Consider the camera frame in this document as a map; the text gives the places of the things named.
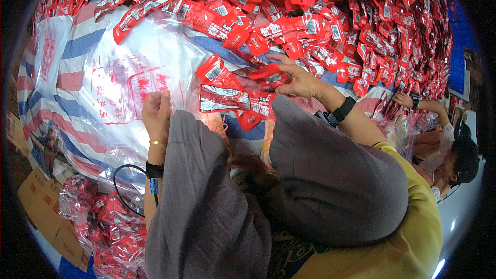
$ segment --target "yellow shirt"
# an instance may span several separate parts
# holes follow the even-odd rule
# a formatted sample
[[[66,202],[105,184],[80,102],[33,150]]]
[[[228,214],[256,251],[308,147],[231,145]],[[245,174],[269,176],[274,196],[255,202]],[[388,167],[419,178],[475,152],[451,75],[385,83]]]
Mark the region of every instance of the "yellow shirt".
[[[436,200],[427,182],[386,142],[376,149],[394,157],[408,178],[408,209],[400,227],[381,243],[361,248],[320,250],[293,279],[430,278],[443,245]]]

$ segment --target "black wristband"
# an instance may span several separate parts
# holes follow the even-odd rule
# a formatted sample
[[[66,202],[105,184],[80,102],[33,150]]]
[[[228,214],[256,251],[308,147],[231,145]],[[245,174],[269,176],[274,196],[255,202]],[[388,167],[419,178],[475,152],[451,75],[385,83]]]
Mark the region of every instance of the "black wristband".
[[[146,161],[146,176],[148,179],[163,178],[164,165],[152,165]]]
[[[419,105],[420,101],[416,98],[412,98],[412,100],[413,100],[412,110],[417,110],[417,108],[419,107],[418,105]]]
[[[336,121],[339,123],[344,120],[344,118],[350,113],[351,109],[355,105],[356,101],[351,97],[348,96],[346,97],[346,100],[343,102],[341,107],[338,109],[334,110],[332,115],[334,115],[334,118]]]

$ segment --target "person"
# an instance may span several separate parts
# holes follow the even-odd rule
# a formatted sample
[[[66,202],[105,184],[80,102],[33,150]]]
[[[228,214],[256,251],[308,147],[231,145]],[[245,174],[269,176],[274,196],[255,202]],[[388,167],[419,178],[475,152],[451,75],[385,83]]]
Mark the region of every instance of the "person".
[[[412,97],[397,93],[393,100],[399,105],[412,108]],[[454,127],[449,122],[443,106],[435,100],[421,100],[417,109],[437,114],[442,131],[433,131],[415,136],[414,153],[423,158],[413,164],[415,170],[429,183],[438,204],[450,188],[471,182],[479,167],[478,148],[470,137],[455,140]]]
[[[148,94],[148,163],[163,168],[159,204],[145,192],[149,278],[429,277],[442,247],[425,180],[353,107],[339,131],[285,95],[329,111],[346,97],[283,55],[292,77],[276,89],[270,164],[278,181],[258,196],[229,178],[226,143],[170,94]]]

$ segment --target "hair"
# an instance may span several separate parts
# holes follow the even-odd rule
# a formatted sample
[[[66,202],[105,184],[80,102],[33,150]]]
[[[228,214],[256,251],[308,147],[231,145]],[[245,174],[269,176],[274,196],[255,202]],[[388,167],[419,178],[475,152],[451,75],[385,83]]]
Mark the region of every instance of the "hair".
[[[456,181],[450,181],[451,187],[460,183],[469,183],[474,180],[479,169],[479,149],[470,137],[460,137],[451,146],[451,155],[456,156],[453,174]]]

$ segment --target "hand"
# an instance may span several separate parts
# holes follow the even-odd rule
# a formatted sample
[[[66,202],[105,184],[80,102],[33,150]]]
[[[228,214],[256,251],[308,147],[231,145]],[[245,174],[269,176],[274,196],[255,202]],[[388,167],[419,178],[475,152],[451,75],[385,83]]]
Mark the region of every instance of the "hand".
[[[393,97],[393,101],[399,104],[400,106],[406,108],[413,108],[413,99],[405,93],[396,93]]]
[[[141,115],[150,141],[166,142],[169,138],[171,117],[171,93],[154,91],[148,93],[143,104]]]
[[[282,62],[279,64],[281,71],[286,72],[293,78],[290,84],[284,84],[276,88],[277,94],[291,94],[301,97],[315,97],[320,100],[324,82],[308,73],[305,69],[282,54],[267,54],[267,59],[275,59]]]

